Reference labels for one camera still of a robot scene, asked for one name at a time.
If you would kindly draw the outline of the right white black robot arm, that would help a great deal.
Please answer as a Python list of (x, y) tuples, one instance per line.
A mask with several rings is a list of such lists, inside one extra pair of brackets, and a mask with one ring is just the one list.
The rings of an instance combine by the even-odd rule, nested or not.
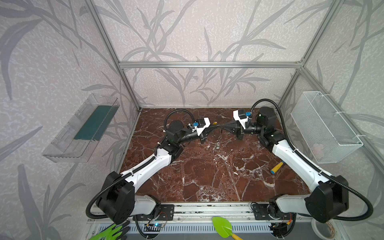
[(272, 108), (260, 108), (256, 122), (251, 121), (251, 116), (244, 109), (235, 110), (233, 121), (227, 125), (238, 139), (245, 134), (257, 135), (260, 144), (287, 164), (310, 190), (308, 195), (278, 195), (270, 199), (271, 216), (297, 213), (326, 223), (348, 210), (348, 190), (324, 177), (324, 171), (312, 168), (312, 161), (290, 146), (286, 136), (275, 128), (277, 115)]

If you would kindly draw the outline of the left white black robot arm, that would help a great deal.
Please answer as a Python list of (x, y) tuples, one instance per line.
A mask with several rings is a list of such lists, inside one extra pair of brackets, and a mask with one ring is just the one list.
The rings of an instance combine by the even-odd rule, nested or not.
[(217, 125), (211, 125), (208, 118), (198, 119), (188, 126), (179, 120), (171, 122), (153, 154), (121, 174), (112, 172), (106, 177), (102, 190), (93, 201), (103, 212), (100, 217), (109, 218), (116, 225), (136, 215), (156, 218), (161, 209), (160, 201), (147, 195), (138, 196), (138, 189), (181, 155), (183, 143), (194, 140), (204, 142), (208, 134), (217, 128)]

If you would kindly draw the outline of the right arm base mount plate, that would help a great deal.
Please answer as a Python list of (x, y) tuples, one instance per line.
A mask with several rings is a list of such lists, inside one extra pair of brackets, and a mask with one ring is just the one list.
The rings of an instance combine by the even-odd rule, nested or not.
[(288, 221), (291, 215), (288, 213), (271, 212), (272, 207), (268, 203), (251, 203), (250, 208), (254, 214), (255, 220), (263, 221)]

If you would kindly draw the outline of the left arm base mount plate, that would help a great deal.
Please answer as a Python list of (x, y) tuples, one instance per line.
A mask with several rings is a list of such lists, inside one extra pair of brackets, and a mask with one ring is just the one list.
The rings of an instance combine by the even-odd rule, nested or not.
[(173, 204), (157, 204), (151, 213), (151, 220), (172, 221), (175, 213)]

